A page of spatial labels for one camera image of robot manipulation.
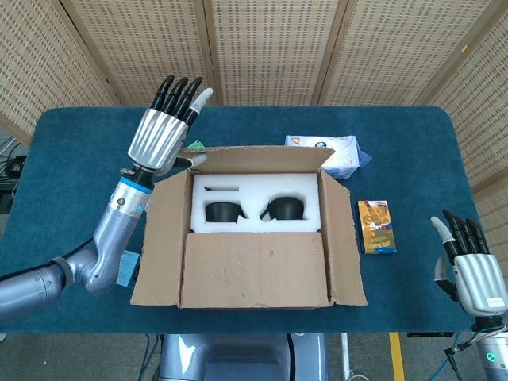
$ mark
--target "blue table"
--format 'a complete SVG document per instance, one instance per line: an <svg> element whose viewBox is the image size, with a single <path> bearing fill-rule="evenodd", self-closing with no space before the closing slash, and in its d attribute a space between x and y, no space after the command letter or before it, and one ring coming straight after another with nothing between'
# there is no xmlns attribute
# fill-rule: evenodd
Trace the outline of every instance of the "blue table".
<svg viewBox="0 0 508 381"><path fill-rule="evenodd" d="M93 233L144 109L49 110L38 123L2 246L1 273L61 255ZM398 252L361 256L368 306L316 310L178 310L131 306L70 287L60 302L0 332L285 333L456 331L472 323L433 283L444 254L429 223L446 207L477 219L456 135L435 107L216 107L190 131L205 146L283 144L287 134L356 135L374 157L341 181L358 200L389 202ZM140 252L144 219L128 249Z"/></svg>

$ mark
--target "box flap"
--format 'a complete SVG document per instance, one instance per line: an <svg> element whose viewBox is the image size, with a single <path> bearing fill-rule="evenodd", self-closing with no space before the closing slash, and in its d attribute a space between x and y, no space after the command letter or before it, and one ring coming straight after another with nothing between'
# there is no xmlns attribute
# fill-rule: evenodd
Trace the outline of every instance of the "box flap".
<svg viewBox="0 0 508 381"><path fill-rule="evenodd" d="M195 169L201 173L315 172L333 154L331 148L260 145L184 150L183 157L208 155Z"/></svg>
<svg viewBox="0 0 508 381"><path fill-rule="evenodd" d="M188 199L192 193L187 171L156 184L146 227L143 256L131 304L171 306L179 301L182 254L187 232Z"/></svg>
<svg viewBox="0 0 508 381"><path fill-rule="evenodd" d="M320 233L189 233L181 307L329 306Z"/></svg>
<svg viewBox="0 0 508 381"><path fill-rule="evenodd" d="M337 304L366 306L349 190L324 171L321 188L331 299Z"/></svg>

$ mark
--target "white foam insert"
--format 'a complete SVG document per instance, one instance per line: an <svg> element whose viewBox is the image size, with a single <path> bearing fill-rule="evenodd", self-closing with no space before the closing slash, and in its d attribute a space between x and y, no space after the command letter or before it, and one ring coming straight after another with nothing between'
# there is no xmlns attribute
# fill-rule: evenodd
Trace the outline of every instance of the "white foam insert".
<svg viewBox="0 0 508 381"><path fill-rule="evenodd" d="M196 233L316 232L321 228L318 178L314 173L270 175L195 175L190 228ZM303 202L303 220L261 221L268 203L279 197ZM240 204L238 222L207 222L205 207L213 202Z"/></svg>

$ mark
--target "robotic arm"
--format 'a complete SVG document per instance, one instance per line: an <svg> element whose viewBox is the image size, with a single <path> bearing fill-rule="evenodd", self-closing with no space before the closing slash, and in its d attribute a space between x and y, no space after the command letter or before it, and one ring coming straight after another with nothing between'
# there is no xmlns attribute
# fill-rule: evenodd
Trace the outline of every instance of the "robotic arm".
<svg viewBox="0 0 508 381"><path fill-rule="evenodd" d="M461 220L443 211L451 228L437 217L431 223L439 233L448 258L436 262L434 281L464 311L475 317L471 339L446 349L448 362L461 380L453 355L478 344L487 378L490 381L508 379L508 326L502 315L508 309L508 292L499 262L487 247L482 230L474 221ZM452 265L455 283L447 279L447 262Z"/></svg>
<svg viewBox="0 0 508 381"><path fill-rule="evenodd" d="M129 148L133 169L121 170L120 181L93 238L48 264L1 277L0 322L53 304L73 283L91 294L109 290L116 283L121 255L150 200L153 177L167 174L174 166L191 167L206 159L206 155L192 160L177 155L213 91L205 89L191 103L202 81L198 77L179 100L187 84L187 78L183 78L164 102L173 80L172 75L164 80L144 112Z"/></svg>

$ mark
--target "yellow line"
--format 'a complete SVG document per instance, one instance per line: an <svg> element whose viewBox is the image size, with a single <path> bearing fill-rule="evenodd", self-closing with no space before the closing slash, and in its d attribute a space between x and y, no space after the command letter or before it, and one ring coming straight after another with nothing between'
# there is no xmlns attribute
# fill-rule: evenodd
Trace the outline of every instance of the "yellow line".
<svg viewBox="0 0 508 381"><path fill-rule="evenodd" d="M402 352L398 332L390 332L391 362L394 367L394 380L404 381L404 367L402 365Z"/></svg>

